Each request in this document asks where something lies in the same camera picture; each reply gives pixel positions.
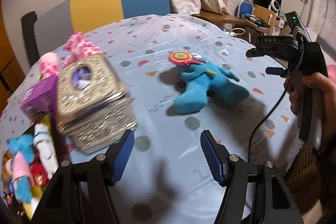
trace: red plush toy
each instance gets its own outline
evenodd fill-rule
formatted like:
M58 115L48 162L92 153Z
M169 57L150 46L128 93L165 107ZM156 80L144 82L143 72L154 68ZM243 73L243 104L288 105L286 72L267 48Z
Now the red plush toy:
M33 175L35 184L38 186L43 186L47 183L47 172L45 171L42 163L40 162L39 153L35 153L35 159L30 165L30 171Z

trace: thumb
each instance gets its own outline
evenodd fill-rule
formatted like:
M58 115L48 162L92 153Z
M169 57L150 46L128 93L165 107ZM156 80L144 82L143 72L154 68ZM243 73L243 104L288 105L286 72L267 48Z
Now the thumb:
M315 72L310 76L302 77L302 82L308 88L318 88L325 94L336 93L335 84L319 72Z

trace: white plush toy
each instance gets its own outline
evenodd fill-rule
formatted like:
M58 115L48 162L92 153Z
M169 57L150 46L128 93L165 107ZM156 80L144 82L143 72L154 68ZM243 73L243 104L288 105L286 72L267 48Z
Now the white plush toy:
M58 168L58 163L49 128L42 123L37 123L35 126L34 146L39 151L41 163L50 180Z

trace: silver screw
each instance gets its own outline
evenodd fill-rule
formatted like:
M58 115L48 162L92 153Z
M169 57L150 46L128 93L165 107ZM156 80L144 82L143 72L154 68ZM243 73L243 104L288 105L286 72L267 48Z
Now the silver screw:
M68 161L68 160L64 160L64 161L62 161L62 163L61 163L61 165L62 165L63 167L67 167L69 164L70 164L70 161Z
M104 154L99 154L96 159L97 160L104 160L106 158L106 156Z
M232 160L232 161L238 161L239 157L235 154L232 154L232 155L230 155L229 159Z
M272 167L274 166L274 164L273 164L271 161L269 161L269 160L265 161L265 165L266 165L268 168L272 168Z

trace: pink and white stuffed toy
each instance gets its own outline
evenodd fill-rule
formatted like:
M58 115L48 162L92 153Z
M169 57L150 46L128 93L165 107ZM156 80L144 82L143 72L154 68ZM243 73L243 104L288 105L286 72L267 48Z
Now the pink and white stuffed toy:
M80 59L101 52L99 47L84 39L82 32L74 33L66 42L65 49L70 52L70 55L64 62L64 68Z
M58 75L58 57L53 52L47 52L42 55L38 61L40 71L43 78L47 78L53 74Z

